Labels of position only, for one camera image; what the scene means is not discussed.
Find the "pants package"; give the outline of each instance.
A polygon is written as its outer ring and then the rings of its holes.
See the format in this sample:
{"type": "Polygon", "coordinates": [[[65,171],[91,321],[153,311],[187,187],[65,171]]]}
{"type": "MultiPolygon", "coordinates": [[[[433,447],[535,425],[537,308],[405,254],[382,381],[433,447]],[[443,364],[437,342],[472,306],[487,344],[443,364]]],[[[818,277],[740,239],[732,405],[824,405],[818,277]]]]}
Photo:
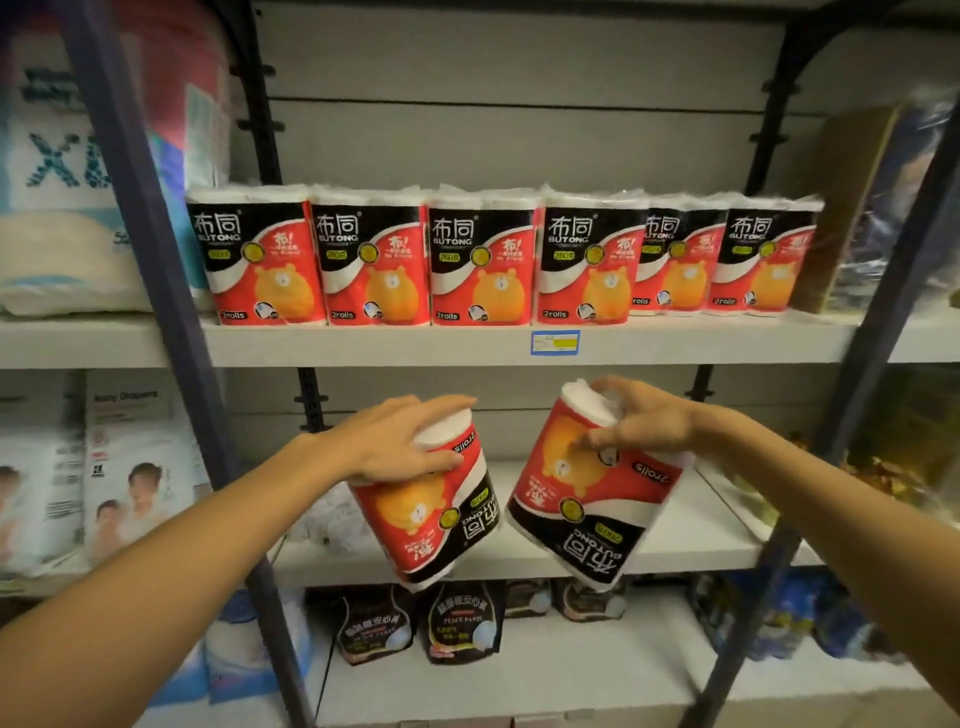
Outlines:
{"type": "MultiPolygon", "coordinates": [[[[281,591],[280,601],[303,677],[312,657],[303,591],[281,591]]],[[[246,590],[234,593],[206,631],[206,661],[211,703],[279,690],[270,655],[260,635],[256,611],[246,590]]]]}
{"type": "Polygon", "coordinates": [[[623,324],[630,314],[648,198],[544,193],[537,323],[623,324]]]}
{"type": "Polygon", "coordinates": [[[185,510],[208,488],[169,371],[89,372],[84,545],[93,563],[185,510]]]}
{"type": "Polygon", "coordinates": [[[689,461],[688,453],[572,447],[621,417],[582,379],[565,384],[507,506],[520,533],[597,592],[616,584],[689,461]]]}
{"type": "Polygon", "coordinates": [[[448,473],[428,473],[399,483],[351,484],[400,583],[412,592],[450,573],[457,559],[500,521],[470,410],[431,425],[415,442],[425,450],[452,449],[464,461],[448,473]]]}
{"type": "Polygon", "coordinates": [[[316,186],[310,194],[330,323],[430,323],[423,193],[316,186]]]}
{"type": "Polygon", "coordinates": [[[322,323],[324,296],[304,184],[198,187],[187,207],[220,323],[322,323]]]}
{"type": "Polygon", "coordinates": [[[84,373],[0,379],[0,574],[30,575],[83,526],[84,373]]]}
{"type": "MultiPolygon", "coordinates": [[[[183,190],[228,175],[226,44],[195,0],[109,5],[187,280],[206,307],[183,190]]],[[[149,311],[58,23],[51,12],[22,15],[0,48],[0,309],[149,311]]]]}

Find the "baby diapers package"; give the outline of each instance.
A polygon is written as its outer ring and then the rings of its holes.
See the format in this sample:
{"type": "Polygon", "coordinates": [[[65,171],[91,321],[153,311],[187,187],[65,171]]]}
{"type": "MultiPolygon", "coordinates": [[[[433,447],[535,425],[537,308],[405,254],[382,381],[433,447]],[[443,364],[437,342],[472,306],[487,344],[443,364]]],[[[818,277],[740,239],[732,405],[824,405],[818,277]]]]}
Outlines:
{"type": "MultiPolygon", "coordinates": [[[[196,0],[109,4],[187,280],[208,305],[183,190],[227,178],[226,45],[196,0]]],[[[58,23],[41,11],[22,21],[0,48],[0,309],[149,311],[58,23]]]]}
{"type": "Polygon", "coordinates": [[[427,209],[433,323],[530,323],[540,196],[442,187],[427,209]]]}
{"type": "Polygon", "coordinates": [[[597,592],[616,584],[690,460],[689,453],[573,447],[622,416],[582,379],[565,384],[507,505],[520,533],[597,592]]]}
{"type": "Polygon", "coordinates": [[[316,186],[310,203],[330,323],[429,324],[423,193],[316,186]]]}
{"type": "Polygon", "coordinates": [[[83,525],[84,373],[0,377],[0,574],[31,575],[83,525]]]}
{"type": "Polygon", "coordinates": [[[305,184],[236,184],[187,192],[222,324],[326,320],[308,197],[305,184]]]}
{"type": "Polygon", "coordinates": [[[630,314],[648,198],[544,191],[535,309],[540,324],[623,324],[630,314]]]}
{"type": "Polygon", "coordinates": [[[425,450],[452,449],[464,461],[447,473],[350,487],[400,583],[418,592],[493,532],[500,506],[470,410],[429,426],[414,442],[425,450]]]}
{"type": "MultiPolygon", "coordinates": [[[[280,602],[303,677],[312,656],[310,629],[303,610],[303,591],[280,591],[280,602]]],[[[211,703],[279,690],[270,654],[260,635],[256,610],[246,590],[234,593],[206,630],[206,662],[211,703]]]]}
{"type": "Polygon", "coordinates": [[[145,536],[208,489],[169,371],[89,372],[84,545],[91,562],[145,536]]]}

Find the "orange bear cartoon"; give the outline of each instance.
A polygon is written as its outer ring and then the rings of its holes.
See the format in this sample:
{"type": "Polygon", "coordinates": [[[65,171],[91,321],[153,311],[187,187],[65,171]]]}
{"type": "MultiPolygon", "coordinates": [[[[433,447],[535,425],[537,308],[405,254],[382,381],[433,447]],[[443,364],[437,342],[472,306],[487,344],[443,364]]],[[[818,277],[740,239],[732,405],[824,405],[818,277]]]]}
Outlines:
{"type": "Polygon", "coordinates": [[[269,303],[280,318],[302,319],[313,313],[313,290],[293,263],[283,268],[255,266],[253,270],[256,272],[253,294],[258,301],[269,303]]]}
{"type": "Polygon", "coordinates": [[[570,446],[587,430],[586,425],[560,415],[543,435],[543,474],[571,486],[577,497],[585,496],[608,469],[596,452],[570,446]]]}
{"type": "Polygon", "coordinates": [[[707,264],[703,260],[673,263],[663,277],[663,290],[670,294],[670,303],[677,308],[698,307],[707,290],[707,264]]]}
{"type": "Polygon", "coordinates": [[[526,293],[516,277],[516,268],[506,273],[477,273],[473,304],[483,306],[489,321],[509,323],[523,316],[526,293]]]}
{"type": "Polygon", "coordinates": [[[593,306],[599,321],[622,319],[630,313],[631,286],[627,269],[620,266],[615,271],[590,269],[590,279],[584,289],[584,303],[593,306]]]}
{"type": "Polygon", "coordinates": [[[793,285],[797,282],[797,263],[760,263],[754,276],[754,306],[757,308],[785,308],[790,301],[793,285]]]}
{"type": "Polygon", "coordinates": [[[411,321],[417,316],[420,293],[402,265],[397,266],[395,271],[371,269],[367,281],[367,301],[376,303],[384,321],[411,321]]]}
{"type": "Polygon", "coordinates": [[[430,473],[376,487],[373,503],[383,520],[413,536],[438,508],[444,508],[444,476],[430,473]]]}

